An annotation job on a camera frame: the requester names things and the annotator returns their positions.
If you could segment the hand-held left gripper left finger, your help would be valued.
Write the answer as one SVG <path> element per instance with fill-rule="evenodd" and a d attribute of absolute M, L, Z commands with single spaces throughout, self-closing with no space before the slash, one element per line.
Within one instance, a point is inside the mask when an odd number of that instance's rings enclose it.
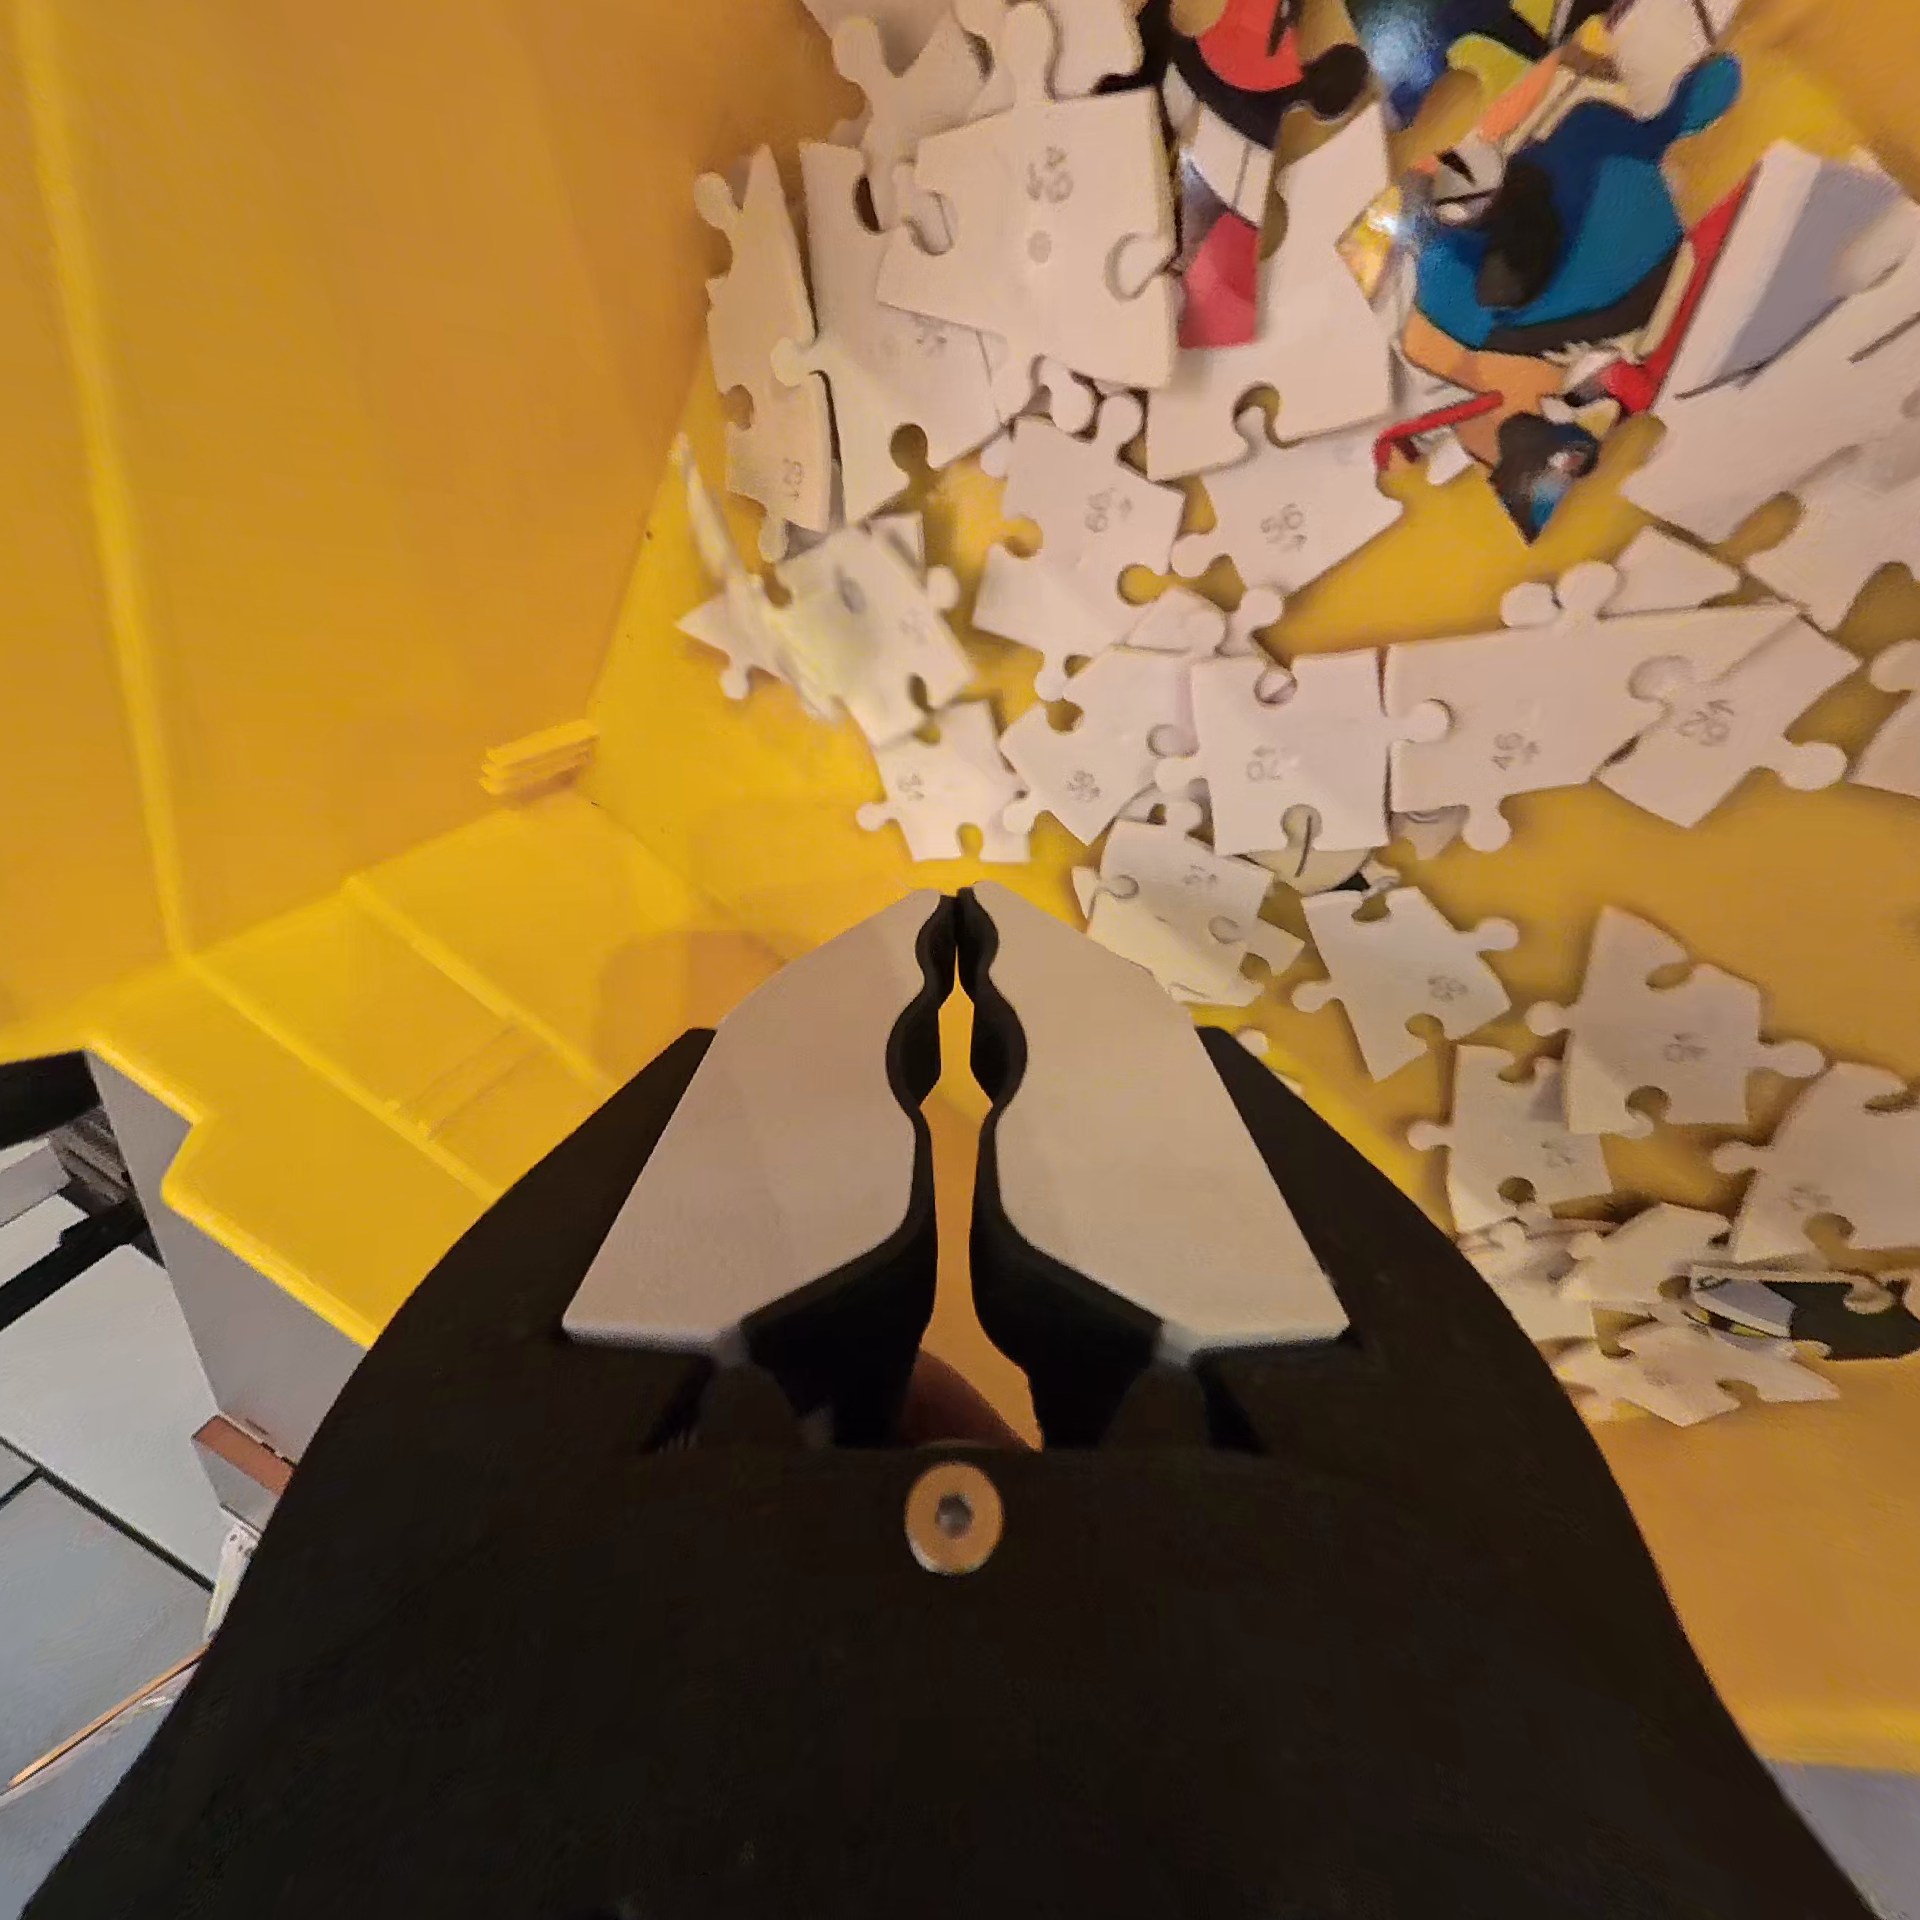
<path fill-rule="evenodd" d="M 566 1305 L 572 1339 L 751 1364 L 833 1444 L 893 1441 L 936 1295 L 924 1107 L 954 908 L 903 896 L 713 1029 Z"/>

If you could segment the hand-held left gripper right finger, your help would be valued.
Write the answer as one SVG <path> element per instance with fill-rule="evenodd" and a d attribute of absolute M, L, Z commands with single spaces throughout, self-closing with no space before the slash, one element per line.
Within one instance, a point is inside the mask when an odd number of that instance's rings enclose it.
<path fill-rule="evenodd" d="M 1340 1343 L 1350 1317 L 1186 1011 L 999 882 L 954 927 L 990 1099 L 974 1307 L 1044 1447 L 1096 1447 L 1153 1370 Z"/>

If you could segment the pile of puzzle pieces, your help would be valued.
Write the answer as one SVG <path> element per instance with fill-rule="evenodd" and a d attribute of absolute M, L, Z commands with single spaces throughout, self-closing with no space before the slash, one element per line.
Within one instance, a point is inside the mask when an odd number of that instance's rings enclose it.
<path fill-rule="evenodd" d="M 1872 151 L 1693 144 L 1744 5 L 805 5 L 864 111 L 704 176 L 727 487 L 681 440 L 732 701 L 861 733 L 913 863 L 1053 820 L 1092 943 L 1184 1005 L 1302 953 L 1390 1082 L 1437 1043 L 1462 1256 L 1559 1381 L 1672 1427 L 1807 1356 L 1914 1356 L 1914 1103 L 1604 904 L 1513 1021 L 1380 856 L 1597 786 L 1671 829 L 1752 778 L 1914 800 L 1914 204 Z"/>

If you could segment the yellow plastic bin holding pieces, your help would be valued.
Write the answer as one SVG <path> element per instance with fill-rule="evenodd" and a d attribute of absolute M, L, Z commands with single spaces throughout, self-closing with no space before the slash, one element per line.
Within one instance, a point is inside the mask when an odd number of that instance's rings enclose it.
<path fill-rule="evenodd" d="M 365 1345 L 687 1026 L 928 885 L 1071 913 L 1071 839 L 913 869 L 850 728 L 734 704 L 677 431 L 720 466 L 694 176 L 852 106 L 799 5 L 4 5 L 4 1061 L 87 1050 L 221 1415 L 294 1460 Z M 485 760 L 592 723 L 538 799 Z M 1384 859 L 1597 913 L 1914 1080 L 1914 803 L 1604 786 Z M 1594 1432 L 1775 1760 L 1914 1773 L 1914 1356 L 1834 1401 Z"/>

